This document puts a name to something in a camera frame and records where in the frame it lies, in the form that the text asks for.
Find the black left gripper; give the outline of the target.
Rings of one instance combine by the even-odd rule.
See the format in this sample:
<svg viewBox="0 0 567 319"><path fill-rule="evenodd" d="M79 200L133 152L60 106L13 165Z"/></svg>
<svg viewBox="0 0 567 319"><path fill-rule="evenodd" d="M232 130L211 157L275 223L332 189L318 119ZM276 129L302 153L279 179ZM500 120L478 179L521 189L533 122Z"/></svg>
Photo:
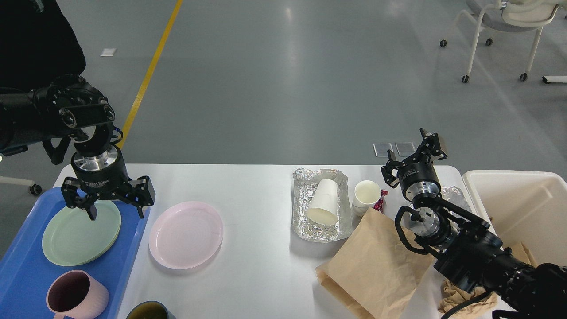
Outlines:
<svg viewBox="0 0 567 319"><path fill-rule="evenodd" d="M115 145L109 145L95 157L75 153L71 165L77 178L64 179L61 186L63 200L68 208L86 212L91 221L97 219L95 202L99 198L117 198L134 206L140 219L144 219L144 210L155 204L150 176L130 180L122 151ZM85 196L79 196L79 188Z"/></svg>

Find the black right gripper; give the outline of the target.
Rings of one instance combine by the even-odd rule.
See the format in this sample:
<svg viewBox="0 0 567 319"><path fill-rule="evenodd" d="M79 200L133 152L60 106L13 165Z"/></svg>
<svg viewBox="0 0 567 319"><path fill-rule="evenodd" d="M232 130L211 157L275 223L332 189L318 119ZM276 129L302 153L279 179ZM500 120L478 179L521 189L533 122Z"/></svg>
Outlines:
<svg viewBox="0 0 567 319"><path fill-rule="evenodd" d="M428 132L424 128L420 128L419 132L423 140L412 155L412 164L397 161L393 151L388 150L388 160L381 167L385 183L391 188L397 188L400 184L403 198L407 201L413 201L423 194L429 197L441 194L442 187L433 162L448 158L445 142L438 133Z"/></svg>

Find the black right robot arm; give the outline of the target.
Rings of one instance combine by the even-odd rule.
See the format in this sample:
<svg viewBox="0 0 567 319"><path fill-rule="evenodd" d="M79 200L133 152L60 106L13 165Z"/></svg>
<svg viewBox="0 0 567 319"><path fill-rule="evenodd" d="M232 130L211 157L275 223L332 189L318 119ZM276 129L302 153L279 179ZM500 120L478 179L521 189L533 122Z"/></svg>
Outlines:
<svg viewBox="0 0 567 319"><path fill-rule="evenodd" d="M485 292L453 307L444 319L497 294L512 311L494 310L494 319L552 319L567 308L566 267L543 263L537 267L521 262L502 240L489 230L490 224L472 212L442 198L442 187L434 170L435 160L447 154L437 133L420 129L423 141L402 161L391 149L381 167L385 183L401 187L412 206L399 208L394 225L401 243L409 251L434 256L434 268L452 284L471 293L481 286Z"/></svg>

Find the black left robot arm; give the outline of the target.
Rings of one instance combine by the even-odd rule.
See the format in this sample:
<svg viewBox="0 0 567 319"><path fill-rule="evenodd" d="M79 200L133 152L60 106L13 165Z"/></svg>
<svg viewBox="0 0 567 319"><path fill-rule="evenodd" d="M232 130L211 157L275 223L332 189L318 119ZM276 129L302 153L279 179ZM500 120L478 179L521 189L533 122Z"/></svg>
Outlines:
<svg viewBox="0 0 567 319"><path fill-rule="evenodd" d="M107 97L79 75L63 75L50 85L25 93L1 89L1 154L11 156L42 143L51 162L63 160L70 143L75 153L75 176L61 187L68 208L97 218L95 202L118 200L137 210L155 202L149 176L132 179L126 170L119 142L124 137L114 124L115 111Z"/></svg>

